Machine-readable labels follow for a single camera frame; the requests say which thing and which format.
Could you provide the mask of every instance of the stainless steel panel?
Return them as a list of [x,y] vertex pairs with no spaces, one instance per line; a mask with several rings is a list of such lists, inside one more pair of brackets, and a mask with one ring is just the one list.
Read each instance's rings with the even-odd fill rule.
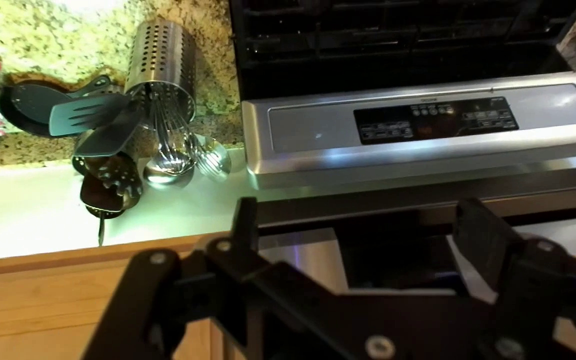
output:
[[347,292],[342,253],[333,229],[288,232],[260,239],[260,257],[288,263],[330,292]]
[[[334,106],[412,105],[410,101],[460,101],[505,95],[526,130],[464,138],[360,147],[351,111],[327,116]],[[288,173],[307,178],[322,170],[391,166],[395,177],[509,166],[576,156],[576,73],[518,76],[469,85],[375,90],[244,102],[249,170],[260,177]]]
[[307,187],[318,190],[349,189],[351,192],[356,192],[356,190],[399,189],[412,184],[439,184],[451,181],[472,181],[505,174],[520,177],[526,173],[571,168],[569,160],[565,160],[565,164],[560,164],[558,160],[542,162],[565,156],[576,156],[576,147],[551,147],[551,149],[536,149],[530,152],[513,152],[513,154],[507,152],[507,154],[446,159],[429,162],[322,168],[309,173],[272,173],[272,174],[249,173],[249,181],[255,189]]

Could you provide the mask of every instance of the kitchen utensil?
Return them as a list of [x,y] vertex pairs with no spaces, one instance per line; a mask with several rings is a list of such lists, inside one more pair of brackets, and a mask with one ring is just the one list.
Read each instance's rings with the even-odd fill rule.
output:
[[103,183],[104,189],[112,189],[123,198],[124,210],[137,206],[137,202],[145,194],[137,162],[126,152],[111,159],[75,156],[73,164],[82,177],[95,177]]
[[53,106],[51,136],[75,136],[115,120],[128,105],[124,95],[100,95]]
[[177,150],[170,135],[181,130],[181,119],[167,101],[174,95],[170,89],[165,92],[154,92],[152,85],[145,85],[147,101],[145,111],[148,114],[148,125],[157,135],[159,150],[145,166],[145,181],[154,187],[167,187],[182,183],[184,187],[192,181],[195,162],[190,156]]
[[145,181],[152,187],[190,184],[195,177],[195,160],[187,154],[178,154],[177,160],[167,160],[161,152],[145,166]]
[[103,95],[112,85],[111,76],[98,76],[81,90],[66,92],[51,82],[29,81],[14,87],[5,87],[0,95],[2,116],[24,133],[51,136],[51,112],[55,105]]
[[219,181],[229,178],[233,173],[233,160],[226,147],[214,138],[190,135],[188,149],[197,156],[197,162],[202,173],[217,177]]
[[142,23],[132,43],[126,95],[147,102],[161,95],[161,106],[187,126],[195,116],[195,60],[195,40],[182,27],[165,18]]
[[100,218],[98,246],[104,244],[104,229],[109,218],[124,215],[142,198],[142,181],[137,162],[120,152],[111,159],[73,159],[79,173],[84,174],[81,198],[87,210]]
[[147,120],[145,108],[138,101],[130,101],[126,108],[109,126],[95,130],[79,149],[77,154],[82,159],[104,159],[115,156],[134,136],[138,125]]
[[98,178],[88,174],[84,177],[81,201],[87,204],[87,210],[100,221],[97,242],[98,246],[104,246],[107,218],[124,215],[120,206],[123,198],[112,189],[107,189]]

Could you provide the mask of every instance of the wooden cabinet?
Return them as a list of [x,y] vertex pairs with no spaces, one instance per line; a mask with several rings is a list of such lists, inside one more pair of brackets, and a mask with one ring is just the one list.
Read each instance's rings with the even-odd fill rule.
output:
[[[199,240],[0,260],[0,360],[81,358],[128,259],[145,249],[184,257]],[[220,333],[209,320],[190,324],[174,358],[225,358]]]

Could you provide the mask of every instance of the stainless steel utensil holder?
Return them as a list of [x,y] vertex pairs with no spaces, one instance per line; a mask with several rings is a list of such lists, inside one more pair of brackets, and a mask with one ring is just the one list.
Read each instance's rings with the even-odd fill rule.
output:
[[154,18],[142,23],[132,43],[126,95],[151,101],[184,128],[195,116],[195,40],[182,27]]

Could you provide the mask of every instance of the kitchen counter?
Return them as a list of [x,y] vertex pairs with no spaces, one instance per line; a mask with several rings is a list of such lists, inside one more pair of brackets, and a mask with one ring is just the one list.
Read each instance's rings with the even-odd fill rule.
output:
[[[66,87],[98,71],[124,81],[137,27],[151,17],[177,20],[199,38],[199,133],[243,145],[229,0],[0,0],[5,73],[12,79],[40,74]],[[576,67],[576,25],[558,49]],[[65,164],[71,154],[73,140],[0,138],[0,170]]]
[[[214,105],[229,105],[226,108],[204,106],[207,114],[201,116],[201,125],[207,135],[219,136],[233,147],[243,156],[240,149],[240,119],[236,112],[236,79],[233,65],[231,46],[231,25],[226,15],[226,0],[207,0],[207,2],[172,2],[172,0],[112,0],[104,2],[104,10],[95,15],[82,15],[82,10],[95,8],[90,2],[82,5],[81,10],[68,8],[71,2],[58,0],[33,0],[33,2],[12,2],[0,0],[5,15],[14,13],[11,25],[0,20],[0,56],[8,60],[7,71],[17,73],[48,73],[68,82],[79,82],[88,76],[98,67],[111,67],[117,74],[124,74],[128,67],[130,38],[137,25],[152,15],[167,15],[188,25],[201,37],[201,53],[204,55],[202,76],[207,81],[202,95],[212,95],[211,85],[220,85],[225,95],[217,97]],[[60,67],[53,67],[48,53],[53,49],[38,53],[37,49],[18,46],[24,38],[14,37],[29,31],[33,38],[33,25],[37,28],[51,28],[57,50],[65,50]],[[97,58],[90,55],[71,53],[81,49],[82,43],[77,40],[77,32],[84,32],[90,43],[109,44],[109,37],[117,37],[112,43],[112,53],[100,50]],[[576,46],[576,27],[563,44],[567,49]],[[81,177],[75,174],[71,166],[75,140],[73,138],[37,138],[31,135],[8,135],[0,138],[0,259],[42,254],[42,253],[63,253],[75,249],[95,249],[98,221],[92,218],[81,198]],[[556,170],[576,166],[573,160],[554,160],[540,164],[540,170]],[[142,240],[159,240],[170,236],[207,235],[207,232],[226,232],[231,230],[233,215],[240,196],[259,196],[260,201],[279,198],[305,198],[317,194],[336,194],[336,192],[359,192],[375,189],[404,189],[412,184],[435,184],[481,177],[502,177],[502,174],[523,174],[526,168],[499,168],[486,173],[467,173],[467,174],[445,174],[427,178],[404,178],[384,184],[356,184],[349,189],[279,189],[279,190],[256,190],[251,187],[246,173],[240,170],[229,181],[219,183],[209,177],[197,174],[188,189],[168,189],[168,190],[147,190],[142,202],[126,213],[124,216],[109,223],[107,244],[126,244]]]

